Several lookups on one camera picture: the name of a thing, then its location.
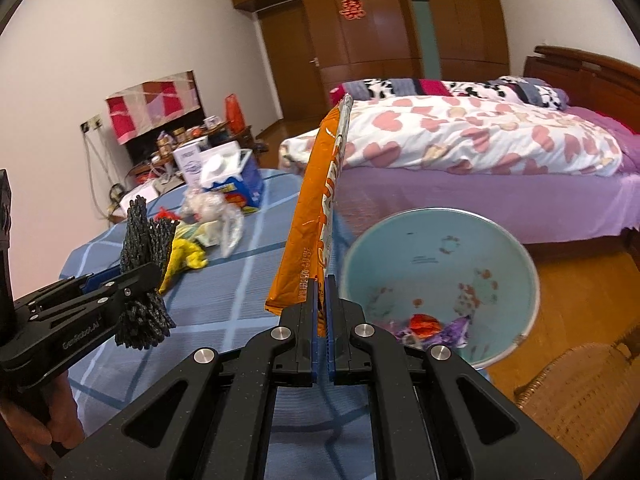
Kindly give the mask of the red foam mesh sleeve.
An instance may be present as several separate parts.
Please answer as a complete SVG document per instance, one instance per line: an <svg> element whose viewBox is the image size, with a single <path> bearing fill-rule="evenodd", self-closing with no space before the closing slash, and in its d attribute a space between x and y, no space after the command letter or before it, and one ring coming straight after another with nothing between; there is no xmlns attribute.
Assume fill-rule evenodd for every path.
<svg viewBox="0 0 640 480"><path fill-rule="evenodd" d="M178 214L176 214L172 210L166 209L164 207L160 207L160 210L154 216L154 220L155 221L160 221L160 220L163 220L163 219L170 220L170 221L180 221L181 220L181 218L178 216Z"/></svg>

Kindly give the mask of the white printed paper carton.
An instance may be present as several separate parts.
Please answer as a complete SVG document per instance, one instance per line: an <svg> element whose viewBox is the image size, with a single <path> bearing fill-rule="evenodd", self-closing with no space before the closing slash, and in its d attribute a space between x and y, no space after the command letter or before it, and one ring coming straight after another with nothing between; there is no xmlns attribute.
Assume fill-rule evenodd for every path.
<svg viewBox="0 0 640 480"><path fill-rule="evenodd" d="M180 170L184 182L190 188L200 187L202 156L199 140L181 144L172 152L172 157Z"/></svg>

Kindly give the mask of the red plastic bag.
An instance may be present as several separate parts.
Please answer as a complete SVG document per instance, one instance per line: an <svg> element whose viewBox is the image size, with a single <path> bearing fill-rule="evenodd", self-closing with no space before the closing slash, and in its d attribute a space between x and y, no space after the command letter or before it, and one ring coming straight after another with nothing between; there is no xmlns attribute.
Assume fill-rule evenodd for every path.
<svg viewBox="0 0 640 480"><path fill-rule="evenodd" d="M224 108L226 109L226 119L233 134L241 133L246 125L240 107L240 102L235 93L231 93L224 98Z"/></svg>

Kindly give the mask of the brown wooden door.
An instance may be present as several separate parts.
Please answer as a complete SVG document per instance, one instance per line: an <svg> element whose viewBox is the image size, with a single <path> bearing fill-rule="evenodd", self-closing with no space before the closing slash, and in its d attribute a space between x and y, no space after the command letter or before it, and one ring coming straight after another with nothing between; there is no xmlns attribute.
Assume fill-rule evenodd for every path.
<svg viewBox="0 0 640 480"><path fill-rule="evenodd" d="M283 118L320 119L326 97L302 0L277 4L257 16Z"/></svg>

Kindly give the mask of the blue white milk carton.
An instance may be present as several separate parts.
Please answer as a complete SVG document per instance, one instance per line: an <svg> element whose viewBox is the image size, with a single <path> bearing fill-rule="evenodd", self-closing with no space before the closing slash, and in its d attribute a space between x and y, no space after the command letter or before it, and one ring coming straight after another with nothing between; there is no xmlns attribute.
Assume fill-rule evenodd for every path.
<svg viewBox="0 0 640 480"><path fill-rule="evenodd" d="M262 206L265 182L256 158L249 148L236 141L201 152L200 188L221 193L244 214Z"/></svg>

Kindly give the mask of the purple bed sheet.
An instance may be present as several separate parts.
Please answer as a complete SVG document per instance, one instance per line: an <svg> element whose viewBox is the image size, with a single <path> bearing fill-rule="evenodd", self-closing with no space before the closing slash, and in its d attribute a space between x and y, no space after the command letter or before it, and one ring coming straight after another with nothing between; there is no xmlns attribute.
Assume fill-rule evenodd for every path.
<svg viewBox="0 0 640 480"><path fill-rule="evenodd" d="M612 177L448 174L445 171L344 165L337 207L356 233L391 214L450 207L501 224L526 244L615 236L639 223L639 139L615 120L569 113L605 128L623 149Z"/></svg>

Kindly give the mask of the purple snack wrapper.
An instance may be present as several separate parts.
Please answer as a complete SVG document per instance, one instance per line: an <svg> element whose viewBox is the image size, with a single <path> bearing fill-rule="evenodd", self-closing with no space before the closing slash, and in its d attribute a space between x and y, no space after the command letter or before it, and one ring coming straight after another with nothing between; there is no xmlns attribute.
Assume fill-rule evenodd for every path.
<svg viewBox="0 0 640 480"><path fill-rule="evenodd" d="M441 344L448 348L460 349L468 344L468 331L471 325L471 318L469 316L462 316L447 324L442 324L442 331L427 340L420 340L416 338L416 336L413 336L408 329L408 325L395 333L395 337L407 347L426 350L431 346Z"/></svg>

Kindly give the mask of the blue plaid tablecloth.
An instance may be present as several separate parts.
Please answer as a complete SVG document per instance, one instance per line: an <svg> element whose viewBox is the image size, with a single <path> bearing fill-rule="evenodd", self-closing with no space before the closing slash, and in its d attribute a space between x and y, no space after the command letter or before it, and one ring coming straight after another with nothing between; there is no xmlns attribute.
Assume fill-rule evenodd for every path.
<svg viewBox="0 0 640 480"><path fill-rule="evenodd" d="M70 370L70 385L86 434L93 434L201 347L240 348L275 326L264 308L278 270L302 180L265 169L262 206L244 221L240 244L228 258L207 253L206 267L182 274L165 297L176 323L149 350L107 341ZM337 387L321 374L311 388L282 388L274 407L266 465L269 479L372 479L367 391Z"/></svg>

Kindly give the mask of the brown wooden wardrobe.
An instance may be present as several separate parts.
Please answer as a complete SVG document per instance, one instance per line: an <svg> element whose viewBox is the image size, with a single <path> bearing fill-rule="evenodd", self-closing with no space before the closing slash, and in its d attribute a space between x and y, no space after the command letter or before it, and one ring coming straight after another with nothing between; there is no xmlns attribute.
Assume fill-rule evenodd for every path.
<svg viewBox="0 0 640 480"><path fill-rule="evenodd" d="M232 0L258 12L286 0ZM341 0L302 0L320 80L326 88L371 77L425 75L418 14L412 0L360 0L367 15L347 21ZM485 80L510 72L500 0L426 0L440 78Z"/></svg>

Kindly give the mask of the red double happiness decoration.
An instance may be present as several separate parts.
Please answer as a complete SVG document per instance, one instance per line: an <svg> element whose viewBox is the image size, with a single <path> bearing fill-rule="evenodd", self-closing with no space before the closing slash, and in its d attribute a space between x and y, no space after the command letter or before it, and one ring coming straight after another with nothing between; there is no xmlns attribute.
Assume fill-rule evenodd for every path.
<svg viewBox="0 0 640 480"><path fill-rule="evenodd" d="M338 13L347 21L361 20L367 15L360 0L341 0Z"/></svg>

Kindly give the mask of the yellow crumpled wrapper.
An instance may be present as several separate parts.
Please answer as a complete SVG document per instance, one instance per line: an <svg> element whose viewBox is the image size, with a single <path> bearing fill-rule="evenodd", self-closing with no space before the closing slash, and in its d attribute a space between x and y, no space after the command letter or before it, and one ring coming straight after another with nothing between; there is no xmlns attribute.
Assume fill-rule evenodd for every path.
<svg viewBox="0 0 640 480"><path fill-rule="evenodd" d="M207 263L206 252L198 242L175 238L172 241L170 258L158 292L161 295L166 294L183 272L204 269Z"/></svg>

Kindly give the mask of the cloth-covered television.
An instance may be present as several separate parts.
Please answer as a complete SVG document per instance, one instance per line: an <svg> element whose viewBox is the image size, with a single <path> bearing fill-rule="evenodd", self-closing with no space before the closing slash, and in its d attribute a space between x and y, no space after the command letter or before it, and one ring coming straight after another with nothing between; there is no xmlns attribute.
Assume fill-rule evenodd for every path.
<svg viewBox="0 0 640 480"><path fill-rule="evenodd" d="M120 145L202 109L192 70L116 92L106 105Z"/></svg>

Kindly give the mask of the pink heart pattern duvet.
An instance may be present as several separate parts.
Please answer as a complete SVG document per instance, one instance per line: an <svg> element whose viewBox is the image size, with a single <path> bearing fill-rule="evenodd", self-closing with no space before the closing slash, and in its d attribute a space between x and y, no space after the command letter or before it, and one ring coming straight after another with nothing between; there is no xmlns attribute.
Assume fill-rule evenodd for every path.
<svg viewBox="0 0 640 480"><path fill-rule="evenodd" d="M448 174L612 177L623 149L587 119L474 96L402 96L352 106L344 165Z"/></svg>

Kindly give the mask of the wooden bed headboard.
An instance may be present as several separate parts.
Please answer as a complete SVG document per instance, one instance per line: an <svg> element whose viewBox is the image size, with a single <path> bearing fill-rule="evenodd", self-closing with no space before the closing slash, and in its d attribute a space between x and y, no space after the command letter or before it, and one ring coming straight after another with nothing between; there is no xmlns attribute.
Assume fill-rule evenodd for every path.
<svg viewBox="0 0 640 480"><path fill-rule="evenodd" d="M524 76L542 79L568 95L571 106L611 117L639 133L638 66L578 49L537 46Z"/></svg>

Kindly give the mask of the wicker basket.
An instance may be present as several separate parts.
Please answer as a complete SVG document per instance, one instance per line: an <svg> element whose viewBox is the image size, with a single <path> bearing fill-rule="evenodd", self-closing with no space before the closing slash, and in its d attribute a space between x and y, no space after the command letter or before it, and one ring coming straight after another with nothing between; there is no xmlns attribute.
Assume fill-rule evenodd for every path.
<svg viewBox="0 0 640 480"><path fill-rule="evenodd" d="M584 344L515 393L515 404L577 460L587 478L639 406L639 359L626 344Z"/></svg>

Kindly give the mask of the light blue trash bin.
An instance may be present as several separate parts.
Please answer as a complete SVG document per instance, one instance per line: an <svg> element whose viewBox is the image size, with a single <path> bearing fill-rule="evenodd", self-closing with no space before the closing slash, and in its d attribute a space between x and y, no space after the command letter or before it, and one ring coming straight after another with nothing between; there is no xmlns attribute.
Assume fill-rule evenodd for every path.
<svg viewBox="0 0 640 480"><path fill-rule="evenodd" d="M393 333L421 314L443 326L466 318L459 353L476 368L518 348L540 306L524 246L497 223L452 208L408 210L371 226L344 255L338 289Z"/></svg>

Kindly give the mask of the wall power outlet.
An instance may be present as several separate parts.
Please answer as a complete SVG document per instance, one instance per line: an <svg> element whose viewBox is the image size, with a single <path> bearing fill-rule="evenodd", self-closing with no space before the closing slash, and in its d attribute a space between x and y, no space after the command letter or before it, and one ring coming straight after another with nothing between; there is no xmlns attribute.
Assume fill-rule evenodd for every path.
<svg viewBox="0 0 640 480"><path fill-rule="evenodd" d="M102 127L103 122L101 116L94 115L80 125L80 130L83 134L87 134L89 131L100 130Z"/></svg>

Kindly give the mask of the clear yellow plastic bag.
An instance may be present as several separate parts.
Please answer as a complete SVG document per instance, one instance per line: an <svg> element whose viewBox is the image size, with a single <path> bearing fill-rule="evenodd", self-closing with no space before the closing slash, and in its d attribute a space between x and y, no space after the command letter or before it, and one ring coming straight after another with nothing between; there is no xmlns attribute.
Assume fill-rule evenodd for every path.
<svg viewBox="0 0 640 480"><path fill-rule="evenodd" d="M195 223L179 221L175 230L175 239L198 243L204 248L219 246L222 241L221 221Z"/></svg>

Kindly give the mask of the cluttered wooden tv stand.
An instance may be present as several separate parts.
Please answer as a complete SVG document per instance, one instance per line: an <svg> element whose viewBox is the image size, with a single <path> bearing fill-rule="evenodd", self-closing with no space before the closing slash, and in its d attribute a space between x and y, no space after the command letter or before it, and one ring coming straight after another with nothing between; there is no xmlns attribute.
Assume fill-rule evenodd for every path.
<svg viewBox="0 0 640 480"><path fill-rule="evenodd" d="M166 132L163 132L163 140L168 143L163 149L155 153L150 159L142 160L134 165L128 172L133 176L137 184L142 184L150 179L170 180L169 174L178 174L179 178L191 188L200 186L200 173L205 164L209 152L218 146L232 142L239 144L241 150L250 150L256 158L268 148L266 144L260 144L254 139L250 127L245 127L239 133L232 133L228 122L222 122L213 129L200 129L200 136L194 136L183 144L171 144Z"/></svg>

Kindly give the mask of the orange snack bag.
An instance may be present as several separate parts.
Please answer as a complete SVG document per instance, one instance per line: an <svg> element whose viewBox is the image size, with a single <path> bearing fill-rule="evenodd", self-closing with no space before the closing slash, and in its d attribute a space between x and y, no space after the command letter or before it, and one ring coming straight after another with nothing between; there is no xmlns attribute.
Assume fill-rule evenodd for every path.
<svg viewBox="0 0 640 480"><path fill-rule="evenodd" d="M302 186L280 266L265 302L267 311L279 315L306 300L312 285L318 287L316 333L326 336L326 274L331 259L333 203L346 152L350 113L354 100L346 94L322 119L311 147Z"/></svg>

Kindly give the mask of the red snack wrapper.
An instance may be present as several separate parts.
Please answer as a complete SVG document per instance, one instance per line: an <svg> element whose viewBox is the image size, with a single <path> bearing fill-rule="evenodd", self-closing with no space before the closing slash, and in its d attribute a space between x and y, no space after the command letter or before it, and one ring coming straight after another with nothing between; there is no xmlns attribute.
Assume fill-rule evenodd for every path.
<svg viewBox="0 0 640 480"><path fill-rule="evenodd" d="M442 323L434 316L416 313L410 318L408 329L416 338L427 340L442 331Z"/></svg>

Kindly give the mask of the crumpled clear plastic bag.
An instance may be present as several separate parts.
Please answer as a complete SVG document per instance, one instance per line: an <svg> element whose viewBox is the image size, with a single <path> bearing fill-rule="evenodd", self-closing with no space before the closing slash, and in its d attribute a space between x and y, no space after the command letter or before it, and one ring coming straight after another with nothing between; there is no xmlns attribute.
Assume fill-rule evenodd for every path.
<svg viewBox="0 0 640 480"><path fill-rule="evenodd" d="M229 258L240 244L244 228L242 210L229 203L221 193L188 188L178 216L186 223L220 220L222 241L215 247L219 248L222 258Z"/></svg>

